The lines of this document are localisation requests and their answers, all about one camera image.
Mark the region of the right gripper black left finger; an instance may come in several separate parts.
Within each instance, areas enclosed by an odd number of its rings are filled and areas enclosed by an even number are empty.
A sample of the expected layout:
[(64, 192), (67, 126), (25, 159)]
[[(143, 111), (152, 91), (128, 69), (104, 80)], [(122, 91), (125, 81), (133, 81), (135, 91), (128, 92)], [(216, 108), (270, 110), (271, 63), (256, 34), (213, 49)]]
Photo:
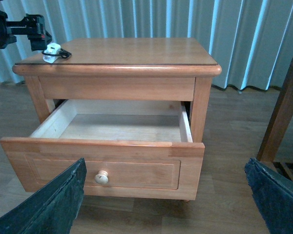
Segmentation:
[(86, 177), (80, 158), (2, 217), (0, 234), (68, 234), (78, 216)]

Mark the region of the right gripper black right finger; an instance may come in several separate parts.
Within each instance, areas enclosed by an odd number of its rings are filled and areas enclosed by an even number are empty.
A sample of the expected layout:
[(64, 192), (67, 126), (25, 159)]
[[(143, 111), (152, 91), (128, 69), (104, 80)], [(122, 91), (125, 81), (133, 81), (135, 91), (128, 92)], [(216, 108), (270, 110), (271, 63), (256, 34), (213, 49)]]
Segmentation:
[(293, 182), (255, 158), (245, 165), (252, 197), (271, 234), (293, 234)]

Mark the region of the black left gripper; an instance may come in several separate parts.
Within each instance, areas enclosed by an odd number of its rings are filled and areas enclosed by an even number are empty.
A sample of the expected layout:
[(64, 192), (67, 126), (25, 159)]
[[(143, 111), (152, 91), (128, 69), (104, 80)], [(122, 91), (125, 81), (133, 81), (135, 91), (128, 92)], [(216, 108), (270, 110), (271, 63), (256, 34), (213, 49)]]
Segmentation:
[(21, 21), (8, 21), (12, 35), (26, 35), (30, 40), (32, 51), (44, 51), (45, 46), (52, 42), (52, 36), (45, 29), (42, 15), (26, 14)]

